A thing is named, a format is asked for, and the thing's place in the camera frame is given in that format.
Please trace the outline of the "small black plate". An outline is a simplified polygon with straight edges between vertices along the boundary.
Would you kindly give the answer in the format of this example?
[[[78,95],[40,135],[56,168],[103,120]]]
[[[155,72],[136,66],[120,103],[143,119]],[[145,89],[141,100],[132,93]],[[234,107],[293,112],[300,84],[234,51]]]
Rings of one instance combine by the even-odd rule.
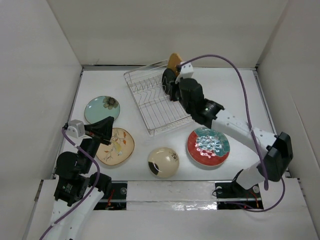
[[[162,74],[161,83],[162,83],[163,91],[168,96],[171,97],[172,95],[175,94],[178,85],[176,84],[176,74],[172,69],[166,68],[164,70]]]

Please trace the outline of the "orange woven square plate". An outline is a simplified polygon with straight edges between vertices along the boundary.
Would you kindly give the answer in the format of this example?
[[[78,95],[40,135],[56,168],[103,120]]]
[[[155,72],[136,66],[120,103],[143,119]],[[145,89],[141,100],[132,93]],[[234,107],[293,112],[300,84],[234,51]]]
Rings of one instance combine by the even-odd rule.
[[[181,56],[176,52],[172,53],[168,59],[167,68],[171,69],[175,73],[176,77],[179,75],[177,66],[180,65],[182,61]]]

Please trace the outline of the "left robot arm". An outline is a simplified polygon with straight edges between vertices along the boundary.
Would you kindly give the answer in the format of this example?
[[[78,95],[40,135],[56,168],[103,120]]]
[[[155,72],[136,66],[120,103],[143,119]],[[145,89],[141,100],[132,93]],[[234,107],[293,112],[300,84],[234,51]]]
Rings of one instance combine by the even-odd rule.
[[[77,152],[65,151],[56,160],[58,182],[48,229],[42,240],[77,240],[97,203],[112,191],[112,179],[101,173],[95,156],[101,144],[110,145],[114,118],[96,123],[68,121],[61,129]]]

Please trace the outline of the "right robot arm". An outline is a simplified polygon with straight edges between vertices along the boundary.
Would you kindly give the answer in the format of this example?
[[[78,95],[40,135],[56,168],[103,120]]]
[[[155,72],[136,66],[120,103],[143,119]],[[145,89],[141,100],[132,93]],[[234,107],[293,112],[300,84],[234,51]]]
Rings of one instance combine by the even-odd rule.
[[[179,101],[187,114],[198,124],[222,132],[253,150],[259,161],[240,170],[232,180],[231,191],[242,197],[258,183],[269,189],[269,182],[279,182],[293,159],[291,137],[285,133],[273,134],[253,127],[250,120],[236,118],[221,104],[204,97],[202,85],[193,78],[163,77],[163,90],[173,101]]]

